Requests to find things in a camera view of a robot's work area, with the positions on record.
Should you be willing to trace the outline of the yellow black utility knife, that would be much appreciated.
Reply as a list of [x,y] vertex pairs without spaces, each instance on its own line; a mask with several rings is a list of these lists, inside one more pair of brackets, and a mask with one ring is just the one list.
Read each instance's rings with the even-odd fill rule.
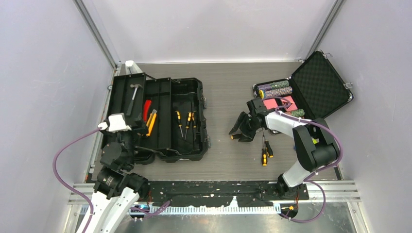
[[157,119],[157,110],[153,109],[152,112],[150,113],[149,119],[146,122],[146,127],[147,127],[147,133],[146,133],[146,137],[149,137],[153,131],[155,122]]

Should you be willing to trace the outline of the black plastic toolbox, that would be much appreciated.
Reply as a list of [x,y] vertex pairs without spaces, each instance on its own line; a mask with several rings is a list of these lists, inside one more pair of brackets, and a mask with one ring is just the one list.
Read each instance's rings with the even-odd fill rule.
[[[138,91],[134,112],[126,116],[126,111],[134,89],[130,84],[143,85],[143,91]],[[143,111],[145,100],[151,99],[148,119],[153,109],[157,110],[157,119],[149,137],[135,137],[135,165],[147,165],[155,158],[167,163],[178,161],[199,161],[209,148],[209,137],[206,130],[204,109],[206,100],[203,93],[203,83],[197,78],[160,78],[156,79],[145,73],[122,75],[114,78],[108,106],[108,116],[124,113],[126,122],[134,126],[134,119]],[[177,123],[175,110],[181,114],[183,137]],[[188,112],[196,111],[196,141],[193,141],[192,121],[185,136],[186,117]],[[114,136],[103,136],[102,148]]]

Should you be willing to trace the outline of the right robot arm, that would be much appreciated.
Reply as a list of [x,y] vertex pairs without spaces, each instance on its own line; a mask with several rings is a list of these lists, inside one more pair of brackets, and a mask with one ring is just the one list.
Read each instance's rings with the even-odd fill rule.
[[229,131],[232,138],[251,142],[257,130],[262,129],[277,131],[294,140],[297,160],[278,177],[275,184],[278,197],[290,199],[316,172],[335,166],[341,160],[341,143],[324,119],[303,119],[277,108],[267,109],[259,98],[248,101],[247,106],[249,112],[241,112]]

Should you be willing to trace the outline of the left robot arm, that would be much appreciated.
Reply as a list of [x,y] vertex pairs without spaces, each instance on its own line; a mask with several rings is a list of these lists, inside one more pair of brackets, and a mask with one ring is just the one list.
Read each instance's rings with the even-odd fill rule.
[[121,219],[135,201],[143,201],[149,195],[148,180],[132,173],[135,165],[135,137],[146,133],[148,128],[141,116],[132,127],[125,115],[112,114],[98,124],[98,130],[115,140],[102,149],[102,169],[97,175],[93,193],[88,200],[89,215],[84,217],[79,233],[113,233]]

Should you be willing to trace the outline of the red black pliers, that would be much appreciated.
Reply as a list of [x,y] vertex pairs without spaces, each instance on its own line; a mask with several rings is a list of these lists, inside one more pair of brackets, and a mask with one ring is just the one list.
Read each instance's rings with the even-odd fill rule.
[[143,111],[142,111],[142,119],[143,119],[144,122],[147,122],[148,112],[149,112],[149,109],[151,107],[151,104],[152,104],[151,99],[145,100],[145,103],[143,105]]

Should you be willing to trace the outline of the small steel hammer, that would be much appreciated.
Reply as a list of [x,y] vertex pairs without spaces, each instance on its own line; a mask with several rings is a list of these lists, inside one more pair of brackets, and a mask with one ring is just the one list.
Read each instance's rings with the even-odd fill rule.
[[130,87],[131,87],[132,89],[134,89],[134,91],[133,91],[131,100],[130,100],[130,102],[129,102],[129,105],[128,105],[128,108],[127,108],[127,111],[126,111],[126,116],[127,116],[127,117],[131,116],[132,113],[134,112],[135,100],[136,100],[138,91],[139,91],[139,90],[141,90],[141,92],[143,91],[143,85],[141,85],[141,84],[137,84],[137,83],[135,83],[135,84],[130,84]]

